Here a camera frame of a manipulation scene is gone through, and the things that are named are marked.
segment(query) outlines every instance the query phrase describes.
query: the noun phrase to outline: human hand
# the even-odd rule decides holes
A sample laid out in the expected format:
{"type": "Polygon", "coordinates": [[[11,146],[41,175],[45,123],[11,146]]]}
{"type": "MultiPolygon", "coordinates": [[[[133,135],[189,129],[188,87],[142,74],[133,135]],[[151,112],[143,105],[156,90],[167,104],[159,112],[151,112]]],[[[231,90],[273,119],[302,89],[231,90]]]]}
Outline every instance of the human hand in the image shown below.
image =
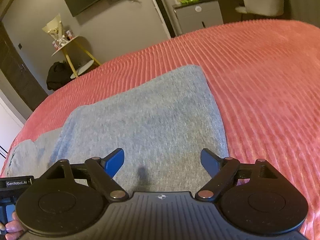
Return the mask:
{"type": "Polygon", "coordinates": [[[18,221],[18,217],[15,212],[12,213],[12,218],[13,221],[5,225],[5,228],[7,230],[5,238],[7,240],[17,240],[23,234],[23,228],[18,221]]]}

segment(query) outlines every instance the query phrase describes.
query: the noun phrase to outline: white cabinet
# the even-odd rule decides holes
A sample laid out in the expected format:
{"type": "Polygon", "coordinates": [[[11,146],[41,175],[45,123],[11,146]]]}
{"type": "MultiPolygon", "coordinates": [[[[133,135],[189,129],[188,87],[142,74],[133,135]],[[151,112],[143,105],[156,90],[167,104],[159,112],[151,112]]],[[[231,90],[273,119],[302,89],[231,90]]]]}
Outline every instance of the white cabinet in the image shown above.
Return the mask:
{"type": "Polygon", "coordinates": [[[218,1],[174,7],[174,11],[183,34],[223,24],[218,1]]]}

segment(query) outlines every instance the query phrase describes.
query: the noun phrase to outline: round white tabletop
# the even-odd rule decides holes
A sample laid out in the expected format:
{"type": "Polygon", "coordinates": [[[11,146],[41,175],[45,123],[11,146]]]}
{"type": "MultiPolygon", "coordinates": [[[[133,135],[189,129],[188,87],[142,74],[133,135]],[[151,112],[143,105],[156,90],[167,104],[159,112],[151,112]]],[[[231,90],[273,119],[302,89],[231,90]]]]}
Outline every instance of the round white tabletop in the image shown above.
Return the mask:
{"type": "MultiPolygon", "coordinates": [[[[86,72],[86,71],[93,65],[93,63],[94,63],[94,60],[90,60],[87,64],[85,64],[84,66],[78,68],[78,69],[76,70],[78,76],[80,76],[81,74],[83,74],[84,72],[86,72]]],[[[76,78],[76,77],[75,77],[75,74],[72,74],[70,78],[71,78],[71,79],[76,78]]]]}

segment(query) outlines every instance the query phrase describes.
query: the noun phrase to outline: logo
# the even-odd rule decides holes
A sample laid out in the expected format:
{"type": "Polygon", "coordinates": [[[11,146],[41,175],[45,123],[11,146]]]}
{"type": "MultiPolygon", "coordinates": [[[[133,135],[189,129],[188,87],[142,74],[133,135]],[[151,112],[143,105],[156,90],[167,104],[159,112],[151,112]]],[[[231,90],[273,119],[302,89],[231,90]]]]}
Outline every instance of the logo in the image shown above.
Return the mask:
{"type": "Polygon", "coordinates": [[[165,194],[161,194],[158,196],[158,199],[164,200],[167,196],[165,194]]]}
{"type": "Polygon", "coordinates": [[[18,180],[18,181],[7,181],[7,187],[9,186],[18,186],[18,185],[24,185],[28,184],[26,180],[18,180]]]}

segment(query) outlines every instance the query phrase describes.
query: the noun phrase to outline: black handheld device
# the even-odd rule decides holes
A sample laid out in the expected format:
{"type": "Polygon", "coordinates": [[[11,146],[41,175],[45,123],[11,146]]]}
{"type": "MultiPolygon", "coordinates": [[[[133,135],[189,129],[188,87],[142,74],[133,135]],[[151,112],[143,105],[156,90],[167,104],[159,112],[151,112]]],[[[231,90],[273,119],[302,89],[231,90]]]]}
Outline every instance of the black handheld device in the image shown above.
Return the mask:
{"type": "MultiPolygon", "coordinates": [[[[33,181],[33,176],[0,178],[0,223],[2,225],[8,223],[8,217],[11,216],[14,209],[12,206],[33,181]]],[[[0,232],[1,236],[6,234],[5,230],[0,230],[0,232]]]]}
{"type": "Polygon", "coordinates": [[[201,163],[212,179],[194,197],[190,192],[130,197],[112,179],[123,163],[119,148],[84,164],[59,160],[39,179],[30,177],[21,188],[25,192],[16,195],[26,231],[20,239],[306,239],[299,233],[306,199],[264,159],[242,164],[203,149],[201,163]],[[86,179],[89,187],[75,179],[86,179]],[[239,179],[250,180],[238,185],[239,179]]]}

